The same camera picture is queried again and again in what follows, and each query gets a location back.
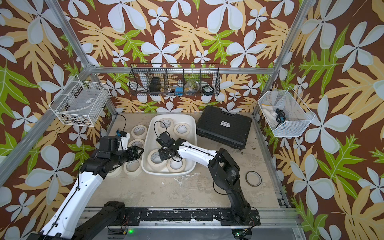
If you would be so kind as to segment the masking tape roll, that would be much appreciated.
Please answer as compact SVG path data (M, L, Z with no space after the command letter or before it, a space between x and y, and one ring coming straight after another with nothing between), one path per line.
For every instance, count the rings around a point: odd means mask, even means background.
M167 161L167 169L170 173L184 172L185 168L186 168L185 159L179 159L179 160L169 159Z
M174 127L174 133L180 137L186 137L191 132L191 126L187 123L179 123Z
M168 132L172 133L174 131L174 121L170 118L160 119L157 123L158 133Z
M141 160L134 160L124 163L123 171L128 177L137 177L143 172Z
M122 165L120 165L116 168L113 168L111 171L108 172L108 174L106 175L106 178L109 178L109 179L115 178L122 172L122 170L123 170Z
M131 130L133 139L145 140L148 133L148 128L144 125L137 125Z
M132 141L129 142L128 147L133 147L133 146L137 146L143 149L145 147L145 141L141 139L133 139Z
M149 167L155 172L160 172L167 166L167 161L161 160L158 150L153 150L149 153L147 162Z

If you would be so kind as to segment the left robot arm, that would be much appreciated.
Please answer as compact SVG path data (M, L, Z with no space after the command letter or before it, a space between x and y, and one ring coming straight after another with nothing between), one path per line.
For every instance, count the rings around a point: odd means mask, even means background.
M108 173L124 163L139 160L144 149L123 145L120 137L101 138L100 147L80 168L76 183L51 220L29 240L92 240L105 227L126 219L124 203L109 201L85 223L78 225L92 195Z

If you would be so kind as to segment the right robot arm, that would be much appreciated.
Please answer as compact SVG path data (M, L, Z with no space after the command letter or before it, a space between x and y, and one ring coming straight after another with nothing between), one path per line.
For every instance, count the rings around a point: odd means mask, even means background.
M218 151L207 150L192 145L184 139L174 140L168 132L161 133L156 141L161 148L158 150L162 161L177 158L191 160L208 168L213 186L224 190L231 203L231 217L227 223L237 225L259 226L260 216L255 208L246 200L240 181L240 167L228 153L221 148Z

